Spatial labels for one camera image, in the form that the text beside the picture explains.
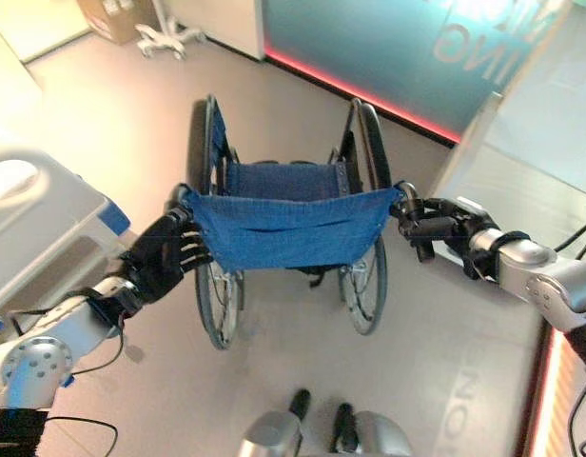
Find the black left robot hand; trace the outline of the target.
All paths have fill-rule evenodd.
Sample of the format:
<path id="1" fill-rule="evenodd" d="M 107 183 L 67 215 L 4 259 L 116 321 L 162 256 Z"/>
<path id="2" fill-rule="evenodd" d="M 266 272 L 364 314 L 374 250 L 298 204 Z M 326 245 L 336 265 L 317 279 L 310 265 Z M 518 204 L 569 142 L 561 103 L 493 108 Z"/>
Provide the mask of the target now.
<path id="1" fill-rule="evenodd" d="M 201 231 L 192 211 L 169 209 L 120 256 L 115 275 L 136 288 L 142 303 L 161 300 L 186 273 L 213 261 Z"/>

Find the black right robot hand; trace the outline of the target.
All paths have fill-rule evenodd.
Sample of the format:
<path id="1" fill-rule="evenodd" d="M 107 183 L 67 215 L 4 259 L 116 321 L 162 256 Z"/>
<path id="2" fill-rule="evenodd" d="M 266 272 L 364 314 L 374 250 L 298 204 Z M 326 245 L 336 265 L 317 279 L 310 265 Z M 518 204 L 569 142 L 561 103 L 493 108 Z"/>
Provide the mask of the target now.
<path id="1" fill-rule="evenodd" d="M 414 185 L 400 181 L 395 189 L 402 193 L 390 213 L 398 220 L 399 233 L 416 250 L 421 263 L 435 258 L 433 243 L 442 241 L 460 259 L 470 252 L 471 239 L 487 229 L 498 229 L 488 212 L 460 199 L 421 198 Z"/>

